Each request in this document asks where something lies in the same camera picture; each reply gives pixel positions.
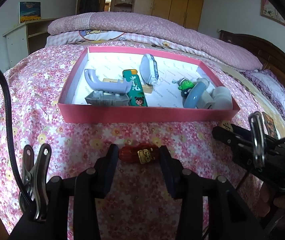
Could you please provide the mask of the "person's hand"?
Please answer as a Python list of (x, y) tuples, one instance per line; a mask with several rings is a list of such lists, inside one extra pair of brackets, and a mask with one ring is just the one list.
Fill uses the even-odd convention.
[(258, 217), (265, 217), (271, 210), (271, 204), (285, 210), (285, 195), (279, 198), (274, 198), (271, 201), (269, 187), (263, 183), (260, 189), (260, 196), (256, 203), (256, 213)]

